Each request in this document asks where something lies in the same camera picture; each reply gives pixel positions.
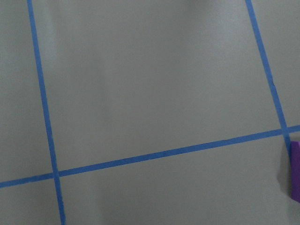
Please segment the purple trapezoid block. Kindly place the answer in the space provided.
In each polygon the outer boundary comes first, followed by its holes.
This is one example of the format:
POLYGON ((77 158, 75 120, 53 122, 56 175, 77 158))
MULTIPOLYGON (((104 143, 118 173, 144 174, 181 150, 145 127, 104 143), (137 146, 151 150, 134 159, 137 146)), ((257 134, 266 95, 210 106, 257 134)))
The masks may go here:
POLYGON ((291 142, 292 199, 300 202, 300 142, 291 142))

